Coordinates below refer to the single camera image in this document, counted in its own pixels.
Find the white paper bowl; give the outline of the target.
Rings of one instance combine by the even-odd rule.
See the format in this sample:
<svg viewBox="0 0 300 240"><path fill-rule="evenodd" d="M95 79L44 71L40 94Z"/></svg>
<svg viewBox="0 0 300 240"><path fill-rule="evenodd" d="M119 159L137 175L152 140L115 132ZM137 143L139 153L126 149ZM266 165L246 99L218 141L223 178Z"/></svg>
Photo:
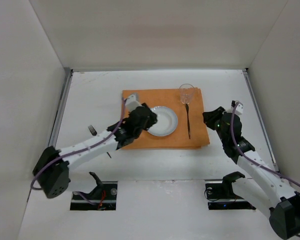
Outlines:
<svg viewBox="0 0 300 240"><path fill-rule="evenodd" d="M166 106L155 106L151 111L157 115L157 123L148 129L148 133L155 137L165 137L172 134L178 126L176 113Z"/></svg>

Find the orange cloth placemat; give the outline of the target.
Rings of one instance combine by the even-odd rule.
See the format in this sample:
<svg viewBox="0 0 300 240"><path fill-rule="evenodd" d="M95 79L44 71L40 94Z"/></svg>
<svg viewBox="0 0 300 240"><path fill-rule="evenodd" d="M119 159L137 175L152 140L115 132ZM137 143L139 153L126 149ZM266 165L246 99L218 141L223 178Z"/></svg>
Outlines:
<svg viewBox="0 0 300 240"><path fill-rule="evenodd" d="M123 90L124 98L138 93L139 101L150 108L164 106L172 109L178 117L176 130L168 136L154 136L143 131L133 143L125 146L124 150L136 149L199 149L210 144L208 130L204 124L204 103L202 92L195 87L194 96L189 106L189 122L191 139L188 137L187 112L180 101L179 89L141 89Z"/></svg>

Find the black plastic knife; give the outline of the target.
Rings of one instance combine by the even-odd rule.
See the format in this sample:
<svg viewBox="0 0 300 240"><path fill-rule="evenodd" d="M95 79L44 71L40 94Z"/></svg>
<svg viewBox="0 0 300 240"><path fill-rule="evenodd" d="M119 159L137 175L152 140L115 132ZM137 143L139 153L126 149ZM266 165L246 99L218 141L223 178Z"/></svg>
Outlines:
<svg viewBox="0 0 300 240"><path fill-rule="evenodd" d="M190 118L189 118L189 105L187 103L184 104L186 109L186 116L187 116L187 131L188 131L188 138L191 139L191 126L190 126Z"/></svg>

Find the black plastic fork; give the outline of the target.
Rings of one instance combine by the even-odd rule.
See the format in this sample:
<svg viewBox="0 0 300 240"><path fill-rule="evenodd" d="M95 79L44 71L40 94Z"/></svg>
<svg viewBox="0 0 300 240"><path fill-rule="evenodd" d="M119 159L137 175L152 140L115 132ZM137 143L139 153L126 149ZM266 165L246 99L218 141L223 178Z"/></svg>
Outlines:
<svg viewBox="0 0 300 240"><path fill-rule="evenodd" d="M88 126L88 130L89 132L93 135L93 136L96 136L98 133L97 131L95 130L95 128L92 126L92 125L89 125Z"/></svg>

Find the clear plastic cup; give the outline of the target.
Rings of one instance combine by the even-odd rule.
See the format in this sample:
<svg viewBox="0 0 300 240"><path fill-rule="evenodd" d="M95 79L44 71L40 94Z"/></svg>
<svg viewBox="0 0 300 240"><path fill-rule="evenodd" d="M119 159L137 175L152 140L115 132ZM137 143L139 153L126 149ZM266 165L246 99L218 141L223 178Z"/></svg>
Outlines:
<svg viewBox="0 0 300 240"><path fill-rule="evenodd" d="M179 87L180 101L189 104L195 94L195 87L192 84L184 83Z"/></svg>

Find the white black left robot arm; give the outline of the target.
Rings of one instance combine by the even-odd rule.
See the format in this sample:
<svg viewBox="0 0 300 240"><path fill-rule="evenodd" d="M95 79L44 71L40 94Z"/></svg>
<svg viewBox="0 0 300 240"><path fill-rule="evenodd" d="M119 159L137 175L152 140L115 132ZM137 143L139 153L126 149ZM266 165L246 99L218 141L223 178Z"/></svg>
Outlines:
<svg viewBox="0 0 300 240"><path fill-rule="evenodd" d="M85 141L61 149L45 148L32 170L30 188L43 191L48 199L58 197L69 187L70 172L74 169L99 155L133 143L143 131L157 123L157 115L146 103L137 104L128 117L124 117L125 110L123 106L118 122Z"/></svg>

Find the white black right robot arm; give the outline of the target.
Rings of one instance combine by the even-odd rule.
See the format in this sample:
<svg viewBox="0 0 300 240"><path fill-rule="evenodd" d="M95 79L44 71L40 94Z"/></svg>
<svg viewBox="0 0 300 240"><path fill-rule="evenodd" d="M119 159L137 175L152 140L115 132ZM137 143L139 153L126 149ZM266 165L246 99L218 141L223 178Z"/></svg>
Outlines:
<svg viewBox="0 0 300 240"><path fill-rule="evenodd" d="M278 237L300 237L300 192L291 179L271 170L255 147L242 136L243 105L233 101L231 109L219 107L203 112L205 125L217 132L225 154L250 178L239 172L227 174L216 187L206 185L209 200L242 198L259 210Z"/></svg>

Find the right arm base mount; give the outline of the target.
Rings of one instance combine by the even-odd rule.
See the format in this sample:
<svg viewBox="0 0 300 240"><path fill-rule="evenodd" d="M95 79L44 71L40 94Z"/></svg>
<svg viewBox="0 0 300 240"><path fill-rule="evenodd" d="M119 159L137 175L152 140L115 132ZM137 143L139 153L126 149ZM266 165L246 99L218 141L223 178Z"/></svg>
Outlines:
<svg viewBox="0 0 300 240"><path fill-rule="evenodd" d="M227 210L256 210L256 208L242 197L233 192L232 183L245 176L236 171L227 174L222 180L213 180L205 183L204 196L210 211Z"/></svg>

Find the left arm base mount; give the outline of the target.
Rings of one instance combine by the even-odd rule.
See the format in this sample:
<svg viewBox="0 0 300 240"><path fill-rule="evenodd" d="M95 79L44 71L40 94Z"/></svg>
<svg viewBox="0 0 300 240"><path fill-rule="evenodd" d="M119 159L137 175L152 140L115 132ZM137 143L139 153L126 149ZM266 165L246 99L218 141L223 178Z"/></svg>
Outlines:
<svg viewBox="0 0 300 240"><path fill-rule="evenodd" d="M89 172L95 187L88 193L73 192L70 211L115 211L117 208L117 181L101 181L94 172Z"/></svg>

